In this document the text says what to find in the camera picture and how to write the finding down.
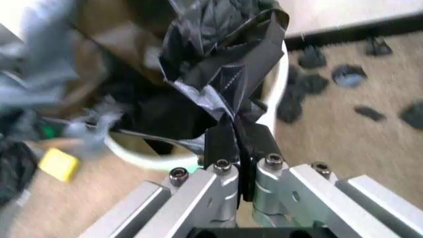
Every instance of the floor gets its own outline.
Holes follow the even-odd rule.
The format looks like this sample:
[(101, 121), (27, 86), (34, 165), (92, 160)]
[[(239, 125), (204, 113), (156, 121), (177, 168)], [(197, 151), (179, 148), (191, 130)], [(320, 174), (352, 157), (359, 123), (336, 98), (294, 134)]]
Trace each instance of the floor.
[[(290, 165), (324, 161), (341, 177), (367, 174), (423, 209), (423, 131), (398, 118), (402, 108), (423, 99), (423, 32), (389, 37), (393, 55), (363, 54), (364, 43), (323, 48), (331, 83), (303, 103), (303, 116), (293, 125), (278, 122), (276, 140)], [(297, 62), (300, 52), (290, 54)], [(358, 64), (368, 80), (356, 89), (337, 86), (330, 77), (339, 64)], [(367, 105), (387, 116), (374, 122), (353, 111)]]
[[(323, 76), (330, 78), (335, 65), (352, 63), (363, 67), (368, 80), (356, 89), (331, 82), (322, 95), (306, 98), (299, 121), (278, 122), (276, 140), (291, 166), (325, 161), (341, 178), (367, 174), (423, 209), (423, 132), (397, 117), (423, 97), (423, 32), (386, 40), (394, 54), (380, 59), (363, 56), (361, 42), (323, 48), (328, 61), (319, 70)], [(290, 54), (292, 63), (298, 54)], [(387, 120), (376, 123), (356, 114), (353, 106), (359, 104)], [(160, 182), (164, 176), (114, 156), (85, 162), (72, 183), (39, 172), (10, 237), (76, 237), (141, 181)], [(238, 220), (254, 225), (251, 204), (241, 208)]]

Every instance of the black plastic bag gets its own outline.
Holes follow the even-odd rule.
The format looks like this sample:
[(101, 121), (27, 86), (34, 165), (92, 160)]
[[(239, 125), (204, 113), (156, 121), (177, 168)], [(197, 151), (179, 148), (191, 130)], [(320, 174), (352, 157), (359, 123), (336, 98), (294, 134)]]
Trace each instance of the black plastic bag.
[(0, 207), (26, 187), (36, 166), (35, 155), (25, 143), (0, 141)]
[(165, 79), (216, 120), (233, 119), (283, 56), (288, 19), (275, 1), (198, 1), (164, 39)]

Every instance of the yellow block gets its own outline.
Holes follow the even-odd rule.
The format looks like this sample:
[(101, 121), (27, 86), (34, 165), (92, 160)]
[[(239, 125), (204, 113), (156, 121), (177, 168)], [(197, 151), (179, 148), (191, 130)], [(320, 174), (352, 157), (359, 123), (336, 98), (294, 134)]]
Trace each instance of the yellow block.
[(38, 163), (38, 167), (56, 179), (68, 182), (75, 173), (78, 164), (77, 158), (56, 148), (51, 148)]

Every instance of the screw head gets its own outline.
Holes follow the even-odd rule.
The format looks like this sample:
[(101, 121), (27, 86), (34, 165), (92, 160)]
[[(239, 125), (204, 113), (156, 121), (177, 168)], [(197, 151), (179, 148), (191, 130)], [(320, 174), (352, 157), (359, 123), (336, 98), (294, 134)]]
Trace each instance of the screw head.
[(213, 170), (218, 175), (223, 175), (230, 171), (232, 164), (226, 159), (220, 159), (213, 164)]
[(266, 165), (270, 166), (274, 170), (280, 170), (282, 168), (283, 161), (283, 157), (275, 153), (270, 153), (265, 158)]
[(170, 183), (175, 187), (180, 187), (187, 179), (189, 173), (185, 168), (177, 167), (169, 172)]
[(325, 179), (329, 179), (330, 173), (332, 172), (330, 170), (329, 165), (327, 165), (325, 162), (317, 161), (313, 162), (310, 165), (312, 169), (314, 169), (316, 172), (318, 172), (320, 175), (322, 175)]

